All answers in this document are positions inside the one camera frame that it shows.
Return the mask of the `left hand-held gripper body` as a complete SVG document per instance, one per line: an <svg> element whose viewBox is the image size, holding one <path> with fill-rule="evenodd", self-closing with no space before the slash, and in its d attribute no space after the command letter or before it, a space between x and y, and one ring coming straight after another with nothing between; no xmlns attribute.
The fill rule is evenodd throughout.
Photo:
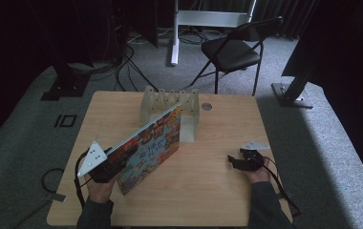
<svg viewBox="0 0 363 229"><path fill-rule="evenodd" d="M95 182L106 183L125 168L121 168L118 164L124 153L125 150L120 147L103 150L94 141L86 151L80 168L76 170L76 176L89 175Z"/></svg>

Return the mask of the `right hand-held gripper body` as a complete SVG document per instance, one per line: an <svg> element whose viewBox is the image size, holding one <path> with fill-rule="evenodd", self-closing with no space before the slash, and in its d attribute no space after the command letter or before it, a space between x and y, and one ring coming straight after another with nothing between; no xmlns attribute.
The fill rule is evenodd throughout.
<svg viewBox="0 0 363 229"><path fill-rule="evenodd" d="M241 148L249 150L249 157L244 157L245 171L257 171L263 167L264 157L259 153L259 151L268 149L268 145L260 142L250 141Z"/></svg>

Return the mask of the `colourful picture book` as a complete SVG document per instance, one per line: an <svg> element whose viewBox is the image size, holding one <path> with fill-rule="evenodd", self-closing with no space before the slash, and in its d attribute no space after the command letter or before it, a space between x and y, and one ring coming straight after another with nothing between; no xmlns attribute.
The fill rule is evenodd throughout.
<svg viewBox="0 0 363 229"><path fill-rule="evenodd" d="M125 151L134 145L139 146L119 173L117 184L123 195L179 150L181 111L180 103L173 105L116 146Z"/></svg>

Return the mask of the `clear acrylic book rack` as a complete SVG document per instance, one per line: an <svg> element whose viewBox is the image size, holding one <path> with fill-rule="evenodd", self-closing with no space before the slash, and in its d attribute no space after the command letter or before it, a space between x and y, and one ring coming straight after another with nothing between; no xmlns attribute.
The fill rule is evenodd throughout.
<svg viewBox="0 0 363 229"><path fill-rule="evenodd" d="M193 89L186 91L166 92L160 89L157 93L154 88L147 86L144 91L139 109L139 120L142 124L170 109L173 105L181 104L181 141L194 142L196 140L200 120L199 91Z"/></svg>

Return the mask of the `person's right hand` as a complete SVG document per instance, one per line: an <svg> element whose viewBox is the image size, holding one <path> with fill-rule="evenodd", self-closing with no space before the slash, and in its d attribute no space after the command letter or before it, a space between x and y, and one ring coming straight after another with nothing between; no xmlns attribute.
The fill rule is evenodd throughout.
<svg viewBox="0 0 363 229"><path fill-rule="evenodd" d="M258 182L270 182L270 173L267 170L269 164L269 159L264 160L264 166L257 170L256 172L244 171L244 174L248 178L249 182L254 184Z"/></svg>

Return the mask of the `person's left hand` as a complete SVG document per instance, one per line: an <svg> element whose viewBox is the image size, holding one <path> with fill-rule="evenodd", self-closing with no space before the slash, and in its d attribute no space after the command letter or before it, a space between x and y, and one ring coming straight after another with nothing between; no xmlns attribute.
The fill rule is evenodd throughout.
<svg viewBox="0 0 363 229"><path fill-rule="evenodd" d="M89 192L88 199L96 203L107 203L110 200L116 181L117 176L112 177L106 183L98 183L91 179L86 184Z"/></svg>

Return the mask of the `grey tape piece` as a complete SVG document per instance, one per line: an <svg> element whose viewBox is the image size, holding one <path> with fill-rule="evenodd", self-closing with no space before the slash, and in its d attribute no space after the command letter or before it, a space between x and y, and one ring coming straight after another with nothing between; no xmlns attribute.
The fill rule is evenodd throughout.
<svg viewBox="0 0 363 229"><path fill-rule="evenodd" d="M45 199L46 200L49 200L49 201L59 201L59 202L64 202L66 197L64 195L60 195L60 194L57 194L57 193L48 193L46 196L45 196Z"/></svg>

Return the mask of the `black slanted stand with base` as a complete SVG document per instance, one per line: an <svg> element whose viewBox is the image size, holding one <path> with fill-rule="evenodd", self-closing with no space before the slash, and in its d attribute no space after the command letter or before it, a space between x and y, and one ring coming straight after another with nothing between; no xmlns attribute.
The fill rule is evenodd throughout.
<svg viewBox="0 0 363 229"><path fill-rule="evenodd" d="M314 66L314 54L311 51L307 39L300 38L282 73L282 76L292 76L293 80L290 83L271 84L281 107L312 108L303 95Z"/></svg>

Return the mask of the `black folding chair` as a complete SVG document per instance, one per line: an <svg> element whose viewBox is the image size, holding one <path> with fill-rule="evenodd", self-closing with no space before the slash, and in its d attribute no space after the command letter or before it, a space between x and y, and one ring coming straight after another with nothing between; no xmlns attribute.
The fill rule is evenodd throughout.
<svg viewBox="0 0 363 229"><path fill-rule="evenodd" d="M201 50L208 61L190 83L193 86L199 78L208 76L203 73L212 64L215 67L214 93L218 93L219 72L228 74L250 66L257 66L252 95L256 94L260 69L264 54L264 42L274 36L284 22L282 16L263 21L244 23L230 31L226 37L202 43Z"/></svg>

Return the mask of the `black stand with base plate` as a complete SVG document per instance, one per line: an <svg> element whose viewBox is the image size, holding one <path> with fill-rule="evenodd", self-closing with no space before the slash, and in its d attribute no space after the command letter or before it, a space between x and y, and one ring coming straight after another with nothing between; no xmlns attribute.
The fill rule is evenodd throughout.
<svg viewBox="0 0 363 229"><path fill-rule="evenodd" d="M69 66L70 63L91 63L75 0L40 0L39 7L44 52L56 72L52 87L42 99L83 96L88 77L82 78Z"/></svg>

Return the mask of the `white metal desk frame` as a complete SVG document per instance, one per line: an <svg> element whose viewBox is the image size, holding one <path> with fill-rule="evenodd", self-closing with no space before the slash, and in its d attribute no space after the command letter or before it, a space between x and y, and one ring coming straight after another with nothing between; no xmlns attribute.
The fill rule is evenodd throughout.
<svg viewBox="0 0 363 229"><path fill-rule="evenodd" d="M179 63L179 26L234 28L252 20L256 3L257 0L249 0L247 12L226 12L180 10L179 0L175 0L171 65L177 66Z"/></svg>

